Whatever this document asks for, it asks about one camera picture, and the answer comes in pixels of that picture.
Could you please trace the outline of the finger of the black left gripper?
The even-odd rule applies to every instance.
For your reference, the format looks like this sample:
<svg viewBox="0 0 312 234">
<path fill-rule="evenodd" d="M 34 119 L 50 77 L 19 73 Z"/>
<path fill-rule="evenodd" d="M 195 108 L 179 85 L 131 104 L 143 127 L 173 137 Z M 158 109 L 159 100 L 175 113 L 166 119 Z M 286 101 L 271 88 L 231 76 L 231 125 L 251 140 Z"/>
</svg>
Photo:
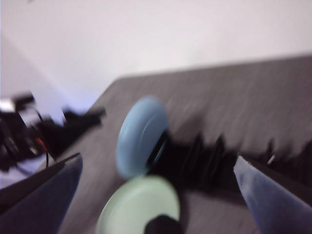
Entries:
<svg viewBox="0 0 312 234">
<path fill-rule="evenodd" d="M 101 124 L 101 118 L 106 116 L 106 110 L 99 108 L 79 114 L 71 109 L 64 109 L 63 115 L 65 117 L 64 127 L 89 129 Z"/>
</svg>

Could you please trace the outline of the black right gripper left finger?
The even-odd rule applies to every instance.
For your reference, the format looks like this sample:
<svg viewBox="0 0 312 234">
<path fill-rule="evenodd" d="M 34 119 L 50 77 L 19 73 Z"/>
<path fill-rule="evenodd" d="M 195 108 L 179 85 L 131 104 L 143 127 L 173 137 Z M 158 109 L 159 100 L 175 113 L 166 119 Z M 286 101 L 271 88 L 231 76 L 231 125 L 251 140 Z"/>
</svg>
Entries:
<svg viewBox="0 0 312 234">
<path fill-rule="evenodd" d="M 58 233 L 76 193 L 83 158 L 76 153 L 0 191 L 2 234 Z"/>
</svg>

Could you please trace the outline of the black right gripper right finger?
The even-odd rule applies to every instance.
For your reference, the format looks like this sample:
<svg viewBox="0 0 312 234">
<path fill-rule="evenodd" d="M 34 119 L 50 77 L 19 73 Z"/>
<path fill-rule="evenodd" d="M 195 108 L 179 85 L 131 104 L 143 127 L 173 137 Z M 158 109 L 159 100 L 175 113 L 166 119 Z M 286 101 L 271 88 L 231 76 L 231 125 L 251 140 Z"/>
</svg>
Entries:
<svg viewBox="0 0 312 234">
<path fill-rule="evenodd" d="M 260 233 L 312 232 L 311 188 L 242 156 L 233 171 Z"/>
</svg>

